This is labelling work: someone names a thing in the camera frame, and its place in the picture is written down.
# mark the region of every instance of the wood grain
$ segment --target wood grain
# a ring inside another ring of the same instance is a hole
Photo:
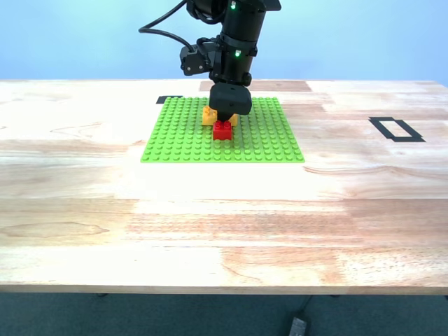
[[[448,295],[447,88],[255,80],[306,163],[140,164],[158,96],[209,88],[0,82],[0,291]]]

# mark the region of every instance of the dark floor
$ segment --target dark floor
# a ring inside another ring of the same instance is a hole
[[[287,336],[303,296],[0,293],[0,336]],[[446,336],[442,296],[314,297],[310,335]]]

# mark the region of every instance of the lego brick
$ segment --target lego brick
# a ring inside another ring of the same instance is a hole
[[[213,126],[213,124],[218,119],[218,112],[213,110],[209,106],[205,106],[202,109],[202,125],[203,126]]]
[[[210,108],[210,106],[205,106],[202,110],[202,125],[203,126],[213,126],[213,124],[218,119],[218,112]],[[238,115],[234,114],[229,119],[232,126],[238,126]]]
[[[230,121],[217,121],[213,124],[213,140],[232,140],[232,124]]]
[[[237,114],[232,115],[229,121],[233,127],[238,126],[238,115]]]
[[[249,115],[239,117],[232,140],[213,140],[202,126],[208,98],[167,98],[141,157],[142,162],[285,162],[303,155],[277,98],[253,98]]]

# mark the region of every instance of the yellow lego brick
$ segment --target yellow lego brick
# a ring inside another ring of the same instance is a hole
[[[213,110],[209,106],[205,106],[202,109],[202,125],[203,126],[213,126],[218,118],[217,110]]]
[[[231,119],[229,119],[230,123],[232,124],[232,126],[237,126],[238,125],[238,115],[234,114],[232,115]]]
[[[217,110],[213,110],[210,108],[210,106],[205,106],[202,109],[202,125],[203,126],[213,126],[213,124],[218,119],[218,112]],[[232,115],[231,119],[229,119],[232,126],[238,125],[238,115],[234,114]]]

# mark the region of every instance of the blue background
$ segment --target blue background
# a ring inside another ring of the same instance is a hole
[[[138,34],[178,0],[3,0],[0,78],[182,78],[181,45]],[[448,0],[283,0],[254,78],[434,80],[448,85]],[[220,25],[186,9],[159,29],[194,43]]]

